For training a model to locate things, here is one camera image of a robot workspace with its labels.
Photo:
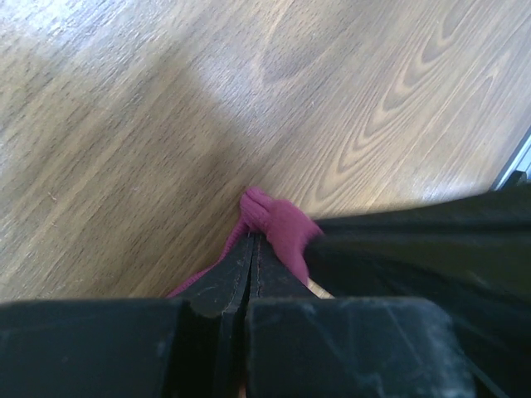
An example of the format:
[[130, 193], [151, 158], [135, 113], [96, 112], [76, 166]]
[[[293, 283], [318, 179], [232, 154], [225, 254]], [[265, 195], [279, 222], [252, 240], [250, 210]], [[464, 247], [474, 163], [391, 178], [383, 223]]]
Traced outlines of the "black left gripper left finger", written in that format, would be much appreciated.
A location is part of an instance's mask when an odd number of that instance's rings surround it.
[[253, 243], [173, 298], [4, 303], [2, 396], [238, 396]]

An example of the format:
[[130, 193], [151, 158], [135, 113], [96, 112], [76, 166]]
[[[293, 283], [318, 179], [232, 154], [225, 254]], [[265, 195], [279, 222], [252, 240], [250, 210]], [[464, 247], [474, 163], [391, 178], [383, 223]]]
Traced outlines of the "maroon tank top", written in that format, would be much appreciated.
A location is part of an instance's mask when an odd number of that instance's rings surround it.
[[220, 264], [236, 243], [250, 233], [265, 235], [280, 262], [303, 284], [309, 284], [309, 270], [304, 251], [322, 230], [297, 206], [274, 199], [258, 187], [242, 194], [240, 216], [216, 261]]

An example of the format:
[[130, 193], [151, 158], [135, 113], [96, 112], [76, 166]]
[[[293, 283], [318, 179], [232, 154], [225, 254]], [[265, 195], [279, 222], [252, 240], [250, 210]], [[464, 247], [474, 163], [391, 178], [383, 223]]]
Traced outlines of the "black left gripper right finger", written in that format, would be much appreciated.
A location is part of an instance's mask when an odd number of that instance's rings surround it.
[[409, 297], [317, 298], [255, 238], [249, 397], [473, 397], [450, 317]]

